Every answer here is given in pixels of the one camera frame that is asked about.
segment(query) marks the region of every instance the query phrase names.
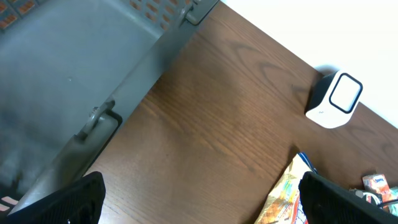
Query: bin hinge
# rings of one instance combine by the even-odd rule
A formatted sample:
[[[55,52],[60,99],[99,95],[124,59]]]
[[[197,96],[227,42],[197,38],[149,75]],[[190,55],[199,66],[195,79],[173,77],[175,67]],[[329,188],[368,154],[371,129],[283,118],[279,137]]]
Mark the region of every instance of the bin hinge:
[[[193,25],[198,25],[211,11],[219,0],[193,0],[191,11],[187,13],[187,20]]]

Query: wood grain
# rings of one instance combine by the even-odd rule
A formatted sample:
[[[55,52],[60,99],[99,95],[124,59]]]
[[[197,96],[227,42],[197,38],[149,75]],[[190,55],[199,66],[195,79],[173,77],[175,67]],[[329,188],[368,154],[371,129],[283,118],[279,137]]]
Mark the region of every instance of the wood grain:
[[[362,104],[332,130],[305,117],[318,77],[219,4],[90,169],[101,223],[254,223],[298,150],[343,187],[398,184],[396,128]]]

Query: white wall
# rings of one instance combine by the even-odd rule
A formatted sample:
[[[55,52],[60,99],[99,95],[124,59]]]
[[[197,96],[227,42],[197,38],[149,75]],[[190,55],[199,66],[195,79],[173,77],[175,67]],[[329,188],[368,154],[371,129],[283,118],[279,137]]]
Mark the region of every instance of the white wall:
[[[347,69],[398,128],[398,1],[222,1],[309,65]]]

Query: ventilation hole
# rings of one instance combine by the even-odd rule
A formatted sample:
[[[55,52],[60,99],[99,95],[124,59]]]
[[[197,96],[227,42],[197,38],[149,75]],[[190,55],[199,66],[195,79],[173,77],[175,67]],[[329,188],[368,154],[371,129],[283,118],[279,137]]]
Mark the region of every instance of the ventilation hole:
[[[156,22],[156,18],[153,15],[149,14],[149,12],[145,13],[145,16],[153,22]]]
[[[7,28],[7,26],[11,25],[15,20],[17,20],[17,17],[14,15],[9,15],[5,17],[3,20],[0,21],[0,28]]]
[[[166,22],[170,22],[170,19],[166,15],[163,15],[163,20]]]
[[[18,10],[23,15],[23,14],[27,13],[29,10],[31,10],[34,6],[35,6],[35,2],[27,1]]]
[[[0,2],[0,13],[4,12],[4,10],[6,10],[6,9],[7,9],[7,6],[3,2]]]
[[[163,29],[163,30],[167,30],[167,25],[165,25],[163,22],[161,22],[160,23],[160,27]]]
[[[10,209],[10,207],[0,204],[0,212],[5,212],[9,209]]]
[[[9,203],[9,204],[11,204],[11,205],[16,205],[16,204],[18,203],[17,200],[14,200],[14,199],[12,199],[12,198],[10,198],[10,197],[8,197],[8,196],[2,198],[1,200],[5,201],[5,202],[7,202],[7,203]]]
[[[170,6],[166,6],[166,11],[169,12],[171,15],[174,15],[174,10]]]
[[[139,5],[138,4],[136,4],[135,2],[133,2],[133,1],[130,1],[130,5],[134,8],[134,9],[137,9],[138,11],[140,11],[141,10],[141,8],[139,7]]]
[[[155,6],[153,6],[153,5],[149,4],[149,3],[147,3],[147,7],[148,7],[152,12],[154,12],[154,13],[157,14],[157,8],[155,8]]]
[[[178,1],[177,0],[169,0],[173,5],[178,5]]]

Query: black cable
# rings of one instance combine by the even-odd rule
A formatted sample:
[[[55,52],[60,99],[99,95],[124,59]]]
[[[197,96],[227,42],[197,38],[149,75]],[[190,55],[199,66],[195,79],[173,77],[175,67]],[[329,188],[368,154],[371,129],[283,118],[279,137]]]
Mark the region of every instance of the black cable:
[[[382,207],[384,207],[384,206],[393,205],[393,204],[395,204],[395,203],[398,203],[398,199],[391,200],[391,201],[388,201],[388,202],[383,202],[383,203],[378,204],[377,206],[378,206],[379,208],[382,208]]]

